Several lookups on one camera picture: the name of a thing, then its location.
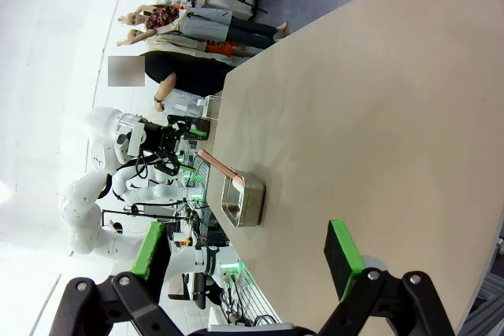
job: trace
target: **screw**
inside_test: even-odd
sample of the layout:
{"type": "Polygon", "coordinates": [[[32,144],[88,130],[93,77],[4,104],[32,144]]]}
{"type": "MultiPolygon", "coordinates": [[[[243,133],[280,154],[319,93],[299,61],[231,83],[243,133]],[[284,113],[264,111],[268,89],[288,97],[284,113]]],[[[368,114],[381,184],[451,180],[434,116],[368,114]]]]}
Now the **screw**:
{"type": "Polygon", "coordinates": [[[368,279],[370,279],[371,281],[375,281],[379,277],[380,277],[380,273],[378,273],[377,271],[370,271],[370,273],[368,273],[368,279]]]}
{"type": "Polygon", "coordinates": [[[129,278],[128,277],[122,277],[119,280],[119,285],[126,286],[129,284],[129,278]]]}
{"type": "Polygon", "coordinates": [[[417,285],[422,279],[420,278],[419,275],[412,275],[410,278],[409,278],[409,281],[413,284],[413,285],[417,285]]]}

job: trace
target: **dark pants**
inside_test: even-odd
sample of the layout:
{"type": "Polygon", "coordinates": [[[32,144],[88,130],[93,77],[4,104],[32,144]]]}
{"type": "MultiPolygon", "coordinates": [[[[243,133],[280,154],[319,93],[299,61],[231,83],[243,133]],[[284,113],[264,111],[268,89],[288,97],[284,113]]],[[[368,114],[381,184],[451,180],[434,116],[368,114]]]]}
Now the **dark pants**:
{"type": "Polygon", "coordinates": [[[258,49],[268,49],[275,40],[276,28],[233,17],[226,41],[242,43],[258,49]]]}

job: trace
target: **red floral shirt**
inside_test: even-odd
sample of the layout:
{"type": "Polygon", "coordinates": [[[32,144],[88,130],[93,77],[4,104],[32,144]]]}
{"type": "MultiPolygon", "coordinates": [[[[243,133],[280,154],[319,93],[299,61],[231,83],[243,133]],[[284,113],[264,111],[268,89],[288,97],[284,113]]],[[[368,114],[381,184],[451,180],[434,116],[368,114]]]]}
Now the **red floral shirt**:
{"type": "Polygon", "coordinates": [[[179,10],[175,7],[166,6],[154,8],[145,28],[155,29],[171,24],[179,16],[179,10]]]}

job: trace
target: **person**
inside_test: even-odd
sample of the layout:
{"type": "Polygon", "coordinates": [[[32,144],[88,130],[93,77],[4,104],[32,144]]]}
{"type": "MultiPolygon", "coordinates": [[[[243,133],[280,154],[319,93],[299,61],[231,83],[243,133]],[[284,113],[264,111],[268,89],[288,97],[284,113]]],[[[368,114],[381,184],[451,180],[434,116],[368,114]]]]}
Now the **person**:
{"type": "Polygon", "coordinates": [[[172,6],[140,6],[136,12],[118,19],[127,25],[144,24],[148,31],[137,35],[129,43],[143,41],[157,33],[181,31],[196,39],[210,39],[216,42],[236,42],[247,46],[267,49],[275,43],[275,35],[283,34],[287,23],[279,27],[241,20],[225,9],[191,8],[177,9],[172,6]],[[150,16],[138,13],[147,10],[150,16]]]}
{"type": "Polygon", "coordinates": [[[159,88],[154,95],[154,108],[165,110],[162,102],[176,88],[198,96],[216,94],[224,88],[226,75],[233,67],[215,59],[191,57],[166,51],[149,51],[145,57],[145,73],[159,88]]]}
{"type": "MultiPolygon", "coordinates": [[[[139,29],[132,29],[128,33],[128,38],[119,41],[119,45],[131,45],[135,37],[143,32],[139,29]]],[[[208,39],[190,39],[177,32],[158,34],[145,39],[147,49],[171,51],[173,53],[188,54],[193,57],[212,58],[218,61],[235,65],[236,61],[232,57],[254,57],[255,53],[242,50],[233,42],[215,42],[208,39]]]]}

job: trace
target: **table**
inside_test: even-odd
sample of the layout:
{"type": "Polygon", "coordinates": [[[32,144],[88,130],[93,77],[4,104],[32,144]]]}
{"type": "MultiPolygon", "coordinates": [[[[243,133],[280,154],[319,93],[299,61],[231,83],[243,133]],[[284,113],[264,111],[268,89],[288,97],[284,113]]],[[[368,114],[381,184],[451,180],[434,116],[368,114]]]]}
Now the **table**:
{"type": "MultiPolygon", "coordinates": [[[[426,271],[459,328],[504,203],[504,0],[356,0],[228,74],[216,158],[267,187],[261,225],[208,202],[283,321],[337,305],[329,219],[392,275],[426,271]]],[[[390,334],[371,319],[362,334],[390,334]]]]}

